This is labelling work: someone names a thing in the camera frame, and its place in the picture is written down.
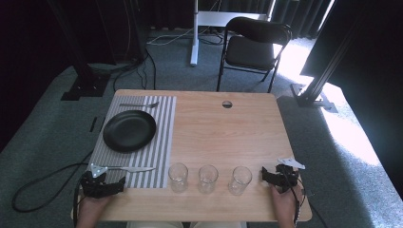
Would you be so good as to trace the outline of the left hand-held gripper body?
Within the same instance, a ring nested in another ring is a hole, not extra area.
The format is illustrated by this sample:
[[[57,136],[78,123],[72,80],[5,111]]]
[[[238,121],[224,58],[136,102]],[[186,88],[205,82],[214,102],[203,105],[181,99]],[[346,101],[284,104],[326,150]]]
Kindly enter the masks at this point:
[[[89,166],[80,180],[86,197],[100,199],[107,196],[106,171],[106,167],[94,163]]]

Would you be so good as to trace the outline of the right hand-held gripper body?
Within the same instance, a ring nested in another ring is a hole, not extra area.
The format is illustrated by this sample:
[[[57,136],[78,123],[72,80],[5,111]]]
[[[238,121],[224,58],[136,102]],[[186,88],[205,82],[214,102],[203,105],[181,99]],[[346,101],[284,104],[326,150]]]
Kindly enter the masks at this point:
[[[276,171],[280,176],[279,186],[283,192],[297,185],[299,170],[304,169],[305,165],[293,158],[278,159]]]

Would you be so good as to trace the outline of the person's left hand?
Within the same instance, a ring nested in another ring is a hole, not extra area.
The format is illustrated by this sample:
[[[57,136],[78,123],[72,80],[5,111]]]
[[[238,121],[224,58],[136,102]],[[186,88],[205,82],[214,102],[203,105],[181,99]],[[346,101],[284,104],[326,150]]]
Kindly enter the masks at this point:
[[[95,228],[104,209],[112,199],[112,196],[100,199],[84,198],[80,203],[76,228]]]

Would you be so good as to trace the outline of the silver knife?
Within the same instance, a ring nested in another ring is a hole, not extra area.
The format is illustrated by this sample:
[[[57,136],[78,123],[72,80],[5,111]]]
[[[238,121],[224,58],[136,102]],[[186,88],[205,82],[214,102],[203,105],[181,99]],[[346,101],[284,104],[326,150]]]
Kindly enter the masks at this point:
[[[108,166],[108,170],[123,170],[129,173],[152,171],[155,167],[126,167],[126,166]]]

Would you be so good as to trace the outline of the clear drinking glass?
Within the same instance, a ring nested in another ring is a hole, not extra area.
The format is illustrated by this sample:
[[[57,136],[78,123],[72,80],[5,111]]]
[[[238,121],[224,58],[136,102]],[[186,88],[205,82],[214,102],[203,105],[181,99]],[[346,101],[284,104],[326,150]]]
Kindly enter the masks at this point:
[[[183,163],[174,163],[169,167],[168,177],[173,192],[182,193],[187,189],[188,169]]]
[[[228,183],[228,190],[232,195],[242,195],[249,183],[252,181],[252,172],[245,166],[237,166]]]
[[[202,194],[211,194],[219,177],[219,171],[211,164],[207,164],[199,170],[198,188]]]

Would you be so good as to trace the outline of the grey striped placemat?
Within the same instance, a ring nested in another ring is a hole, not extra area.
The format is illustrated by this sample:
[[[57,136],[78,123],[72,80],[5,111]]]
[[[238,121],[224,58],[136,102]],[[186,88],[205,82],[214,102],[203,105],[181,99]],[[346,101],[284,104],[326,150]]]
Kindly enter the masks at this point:
[[[116,96],[89,163],[105,167],[108,183],[127,188],[165,188],[177,98]]]

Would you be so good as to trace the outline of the black round plate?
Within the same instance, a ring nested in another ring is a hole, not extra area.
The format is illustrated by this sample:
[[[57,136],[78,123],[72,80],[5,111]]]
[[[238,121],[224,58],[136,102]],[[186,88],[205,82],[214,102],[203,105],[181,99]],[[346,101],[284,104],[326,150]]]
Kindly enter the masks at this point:
[[[127,110],[106,123],[103,139],[110,149],[129,153],[149,144],[156,130],[156,122],[150,114],[141,110]]]

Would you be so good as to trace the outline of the silver fork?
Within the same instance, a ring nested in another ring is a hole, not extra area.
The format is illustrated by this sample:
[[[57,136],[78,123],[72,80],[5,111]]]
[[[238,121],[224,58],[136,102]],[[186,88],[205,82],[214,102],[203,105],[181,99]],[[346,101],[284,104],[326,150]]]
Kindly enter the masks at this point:
[[[160,104],[160,102],[156,102],[156,103],[152,103],[152,104],[119,104],[119,106],[154,108],[154,107],[157,107],[159,104]]]

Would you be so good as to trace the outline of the aluminium profile stand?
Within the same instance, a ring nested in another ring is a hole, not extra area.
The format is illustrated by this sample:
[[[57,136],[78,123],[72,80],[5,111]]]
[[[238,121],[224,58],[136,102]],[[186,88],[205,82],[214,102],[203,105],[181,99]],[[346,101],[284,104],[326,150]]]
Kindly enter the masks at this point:
[[[323,94],[323,88],[361,31],[373,3],[374,0],[335,0],[301,71],[311,75],[312,82],[291,85],[300,107],[335,106]]]

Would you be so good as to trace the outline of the black stand with base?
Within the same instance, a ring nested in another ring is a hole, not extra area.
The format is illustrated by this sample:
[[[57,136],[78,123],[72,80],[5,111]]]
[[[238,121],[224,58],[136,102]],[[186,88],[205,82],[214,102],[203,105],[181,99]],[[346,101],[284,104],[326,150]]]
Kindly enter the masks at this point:
[[[87,64],[76,35],[67,19],[59,0],[47,0],[67,42],[67,56],[71,61],[77,78],[70,90],[65,92],[62,101],[79,101],[82,97],[102,97],[105,93],[109,74],[94,73]]]

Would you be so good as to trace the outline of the black folding chair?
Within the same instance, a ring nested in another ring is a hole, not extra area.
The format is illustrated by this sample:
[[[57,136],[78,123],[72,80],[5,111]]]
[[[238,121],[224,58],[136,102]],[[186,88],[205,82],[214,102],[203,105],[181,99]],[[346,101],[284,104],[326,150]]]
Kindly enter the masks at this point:
[[[278,73],[281,54],[292,39],[290,26],[281,23],[235,17],[224,28],[221,64],[216,90],[221,88],[225,68],[262,74],[263,82],[272,72],[270,93]]]

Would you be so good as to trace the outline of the white desk leg frame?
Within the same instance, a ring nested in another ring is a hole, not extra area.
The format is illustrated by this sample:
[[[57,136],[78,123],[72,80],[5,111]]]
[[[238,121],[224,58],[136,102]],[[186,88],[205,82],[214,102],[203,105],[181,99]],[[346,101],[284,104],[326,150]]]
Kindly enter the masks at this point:
[[[270,0],[265,13],[251,12],[225,12],[225,11],[202,11],[199,10],[199,0],[194,1],[193,42],[190,55],[190,65],[195,67],[199,57],[199,26],[202,27],[225,27],[233,18],[243,16],[251,19],[270,21],[276,0]]]

